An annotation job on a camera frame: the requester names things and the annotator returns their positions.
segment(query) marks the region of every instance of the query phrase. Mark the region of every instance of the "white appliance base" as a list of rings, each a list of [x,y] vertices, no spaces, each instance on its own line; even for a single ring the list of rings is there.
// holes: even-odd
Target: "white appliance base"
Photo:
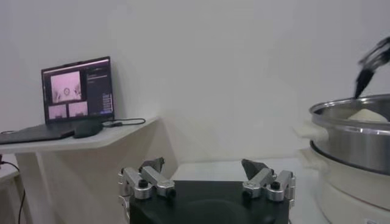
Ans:
[[[341,192],[322,178],[316,200],[324,215],[334,224],[390,224],[390,211]]]

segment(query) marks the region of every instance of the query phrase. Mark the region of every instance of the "black cable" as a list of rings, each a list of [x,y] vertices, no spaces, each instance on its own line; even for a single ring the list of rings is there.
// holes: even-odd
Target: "black cable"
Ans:
[[[122,123],[120,121],[139,121],[139,122],[135,122],[135,123]],[[127,119],[115,119],[115,120],[106,121],[106,122],[103,122],[103,127],[105,127],[105,128],[113,128],[113,127],[120,127],[120,126],[126,126],[126,125],[145,124],[146,120],[143,119],[143,118],[127,118]]]
[[[1,164],[8,164],[8,165],[11,165],[11,166],[13,166],[16,170],[18,170],[18,172],[20,172],[19,167],[17,167],[14,163],[10,163],[10,162],[7,162],[7,161],[1,161],[1,162],[0,162],[0,165],[1,165]],[[22,201],[21,201],[20,207],[19,207],[18,224],[20,224],[20,217],[21,217],[21,214],[22,214],[22,208],[23,208],[23,203],[24,203],[24,199],[25,199],[25,198],[26,198],[26,190],[23,190]]]
[[[15,166],[14,163],[10,163],[10,162],[7,162],[7,161],[1,161],[0,164],[8,164],[8,165],[11,165],[11,166],[13,166],[15,169],[17,169],[18,172],[20,172],[19,167]]]
[[[20,217],[22,214],[22,208],[23,208],[23,203],[25,198],[26,198],[26,190],[23,190],[22,202],[20,203],[20,207],[19,207],[18,224],[20,224]]]

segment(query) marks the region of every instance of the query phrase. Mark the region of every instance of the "white desk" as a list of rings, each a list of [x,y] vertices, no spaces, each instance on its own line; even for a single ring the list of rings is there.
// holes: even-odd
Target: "white desk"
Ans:
[[[53,210],[51,196],[49,194],[50,180],[46,178],[42,153],[70,150],[88,150],[90,152],[90,150],[101,149],[131,135],[156,120],[157,118],[148,119],[142,125],[105,128],[96,136],[83,139],[70,137],[56,141],[0,145],[0,154],[14,153],[17,158],[23,185],[26,189],[27,204],[30,209],[32,223],[61,223],[58,214]]]
[[[283,169],[293,171],[297,177],[296,203],[290,211],[292,224],[328,224],[315,200],[317,172],[306,170],[297,158],[261,159],[275,172]],[[216,180],[247,181],[241,161],[188,163],[182,164],[172,176],[172,180]]]

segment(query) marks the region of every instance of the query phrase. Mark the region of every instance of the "metal bracket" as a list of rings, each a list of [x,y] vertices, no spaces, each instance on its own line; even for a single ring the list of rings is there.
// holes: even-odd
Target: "metal bracket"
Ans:
[[[129,193],[128,195],[134,195],[136,199],[148,199],[152,196],[152,185],[146,180],[142,179],[139,173],[131,168],[127,167],[123,169],[123,181],[126,181],[125,185],[130,188],[123,190],[122,193]]]
[[[274,181],[274,171],[268,168],[261,169],[252,179],[243,182],[243,196],[246,199],[261,196],[261,189]]]
[[[290,207],[294,206],[296,194],[296,178],[290,171],[283,170],[280,172],[274,182],[267,185],[267,198],[271,201],[283,201],[287,198]]]
[[[176,196],[175,182],[165,178],[151,166],[142,167],[141,177],[156,187],[158,195],[169,199]]]

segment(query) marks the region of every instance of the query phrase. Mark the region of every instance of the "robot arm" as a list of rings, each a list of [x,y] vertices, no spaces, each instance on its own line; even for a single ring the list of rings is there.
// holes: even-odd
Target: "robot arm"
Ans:
[[[356,80],[355,98],[357,99],[367,87],[376,70],[390,61],[390,37],[380,41],[362,60],[362,70]]]

